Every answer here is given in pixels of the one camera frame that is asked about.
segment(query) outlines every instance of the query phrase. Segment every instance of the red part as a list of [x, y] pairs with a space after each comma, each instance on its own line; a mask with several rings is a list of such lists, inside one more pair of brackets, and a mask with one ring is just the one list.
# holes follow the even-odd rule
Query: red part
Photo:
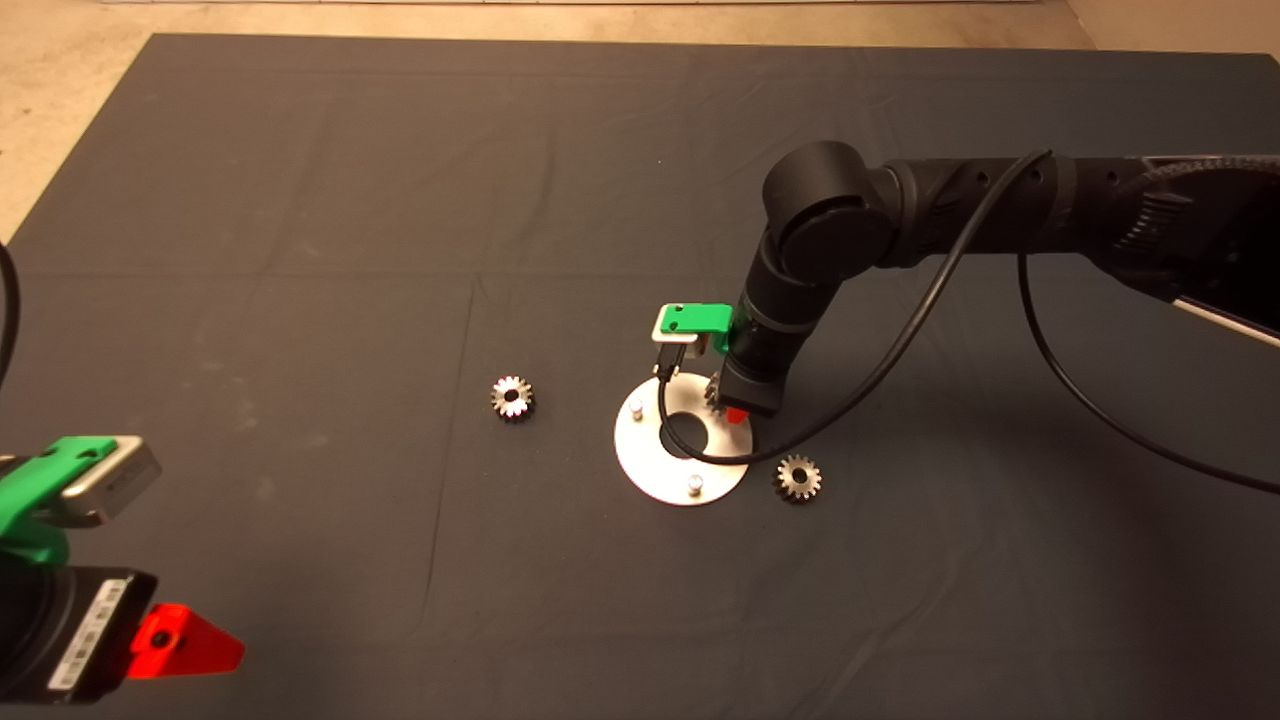
[[156, 605], [142, 619], [129, 646], [128, 678], [230, 673], [244, 657], [244, 643], [196, 615], [186, 605]]

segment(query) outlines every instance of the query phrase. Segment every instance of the spur gear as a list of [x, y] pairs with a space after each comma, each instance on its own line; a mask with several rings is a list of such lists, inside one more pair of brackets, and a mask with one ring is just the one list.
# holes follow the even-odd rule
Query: spur gear
[[489, 392], [489, 405], [508, 423], [526, 420], [534, 411], [534, 386], [520, 375], [498, 378]]
[[719, 402], [719, 373], [712, 373], [712, 378], [707, 380], [707, 389], [703, 391], [703, 397], [707, 398], [707, 406], [712, 411], [718, 415], [724, 414], [724, 406]]
[[809, 502], [822, 489], [822, 470], [804, 455], [788, 455], [774, 479], [778, 495], [788, 502]]

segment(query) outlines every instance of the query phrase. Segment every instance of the circular plate hole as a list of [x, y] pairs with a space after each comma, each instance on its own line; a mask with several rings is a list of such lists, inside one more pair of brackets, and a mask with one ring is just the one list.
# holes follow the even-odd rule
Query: circular plate hole
[[[685, 441], [694, 450], [699, 452], [707, 450], [707, 425], [703, 424], [703, 420], [698, 415], [694, 415], [692, 413], [676, 413], [675, 415], [667, 416], [667, 425], [671, 427], [677, 436], [680, 436], [680, 439]], [[666, 429], [659, 430], [658, 434], [662, 439], [663, 450], [676, 457], [689, 457], [689, 454], [676, 447], [676, 443], [671, 442], [671, 436], [667, 434]]]

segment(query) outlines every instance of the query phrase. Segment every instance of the white circular plate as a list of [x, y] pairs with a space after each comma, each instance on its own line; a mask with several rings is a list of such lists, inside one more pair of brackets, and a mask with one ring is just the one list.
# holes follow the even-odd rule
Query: white circular plate
[[[681, 373], [667, 383], [667, 413], [689, 413], [707, 427], [708, 455], [751, 452], [751, 421], [730, 424], [707, 405], [703, 392], [708, 378]], [[640, 407], [635, 419], [632, 409]], [[746, 465], [710, 465], [692, 457], [667, 452], [658, 437], [658, 378], [650, 378], [622, 401], [613, 424], [613, 450], [618, 464], [637, 488], [654, 500], [671, 505], [707, 505], [728, 495], [746, 474]], [[689, 479], [701, 478], [701, 492], [689, 493]]]

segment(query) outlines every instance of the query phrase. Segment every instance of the floor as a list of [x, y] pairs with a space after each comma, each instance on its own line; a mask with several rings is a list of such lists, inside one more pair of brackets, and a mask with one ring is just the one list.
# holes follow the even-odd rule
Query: floor
[[1271, 0], [955, 5], [316, 5], [0, 0], [0, 241], [146, 38], [234, 32], [764, 45], [1262, 51]]

